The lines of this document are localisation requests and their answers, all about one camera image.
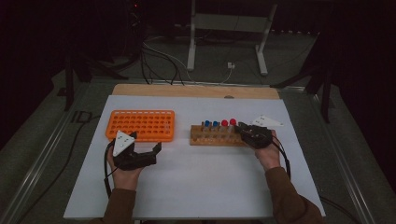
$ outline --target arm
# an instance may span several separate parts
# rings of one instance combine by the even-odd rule
[[[107,153],[107,162],[110,164],[111,170],[116,169],[113,162],[113,147]],[[91,220],[90,224],[131,223],[137,180],[142,169],[132,171],[117,169],[113,173],[114,189],[108,200],[105,216]]]
[[[274,144],[256,149],[256,157],[264,168],[271,191],[273,214],[277,223],[324,223],[319,209],[299,195],[285,169],[280,166],[279,150]]]

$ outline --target brown sleeve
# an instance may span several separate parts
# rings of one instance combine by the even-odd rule
[[[113,189],[108,200],[105,216],[91,220],[90,224],[131,224],[136,191]]]
[[[270,169],[265,176],[271,191],[273,215],[277,223],[324,223],[319,209],[297,193],[285,169]]]

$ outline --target dark background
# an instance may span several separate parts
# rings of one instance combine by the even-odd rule
[[[261,13],[241,12],[237,1],[197,2],[197,10],[202,11],[219,8],[227,13]],[[124,36],[121,27],[126,25],[126,5],[105,0],[8,0],[0,4],[0,118],[6,127],[1,133],[1,148],[52,91],[50,79],[64,70],[66,52],[82,51],[104,61],[112,61],[120,53],[122,46],[116,43],[119,36]],[[147,0],[139,6],[134,10],[142,24],[153,27],[158,35],[177,35],[175,24],[183,27],[190,22],[190,1]],[[393,189],[395,9],[392,1],[385,0],[279,1],[272,27],[274,33],[320,33],[303,71],[337,59],[332,84],[340,88]],[[135,46],[129,43],[127,52],[136,50]],[[82,69],[78,78],[90,81],[91,74]]]

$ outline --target white tabletop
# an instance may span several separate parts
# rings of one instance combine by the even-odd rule
[[[284,124],[269,128],[276,130],[286,150],[291,181],[325,216],[282,100],[110,95],[64,212],[65,218],[102,217],[106,210],[103,166],[108,139],[105,131],[110,113],[116,109],[171,109],[176,113],[174,141],[163,143],[157,164],[146,167],[139,177],[134,218],[271,217],[270,192],[252,149],[189,144],[191,125],[201,124],[203,120],[234,118],[249,124],[260,115]],[[147,151],[155,144],[136,143],[135,149]]]

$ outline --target person's left hand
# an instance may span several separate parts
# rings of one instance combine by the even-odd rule
[[[113,149],[114,148],[111,147],[107,152],[107,162],[110,164],[112,171],[116,169],[116,166],[114,165],[114,161],[113,161]],[[121,169],[117,169],[113,173],[114,188],[136,190],[137,180],[142,170],[143,168],[137,168],[132,171],[123,171]]]

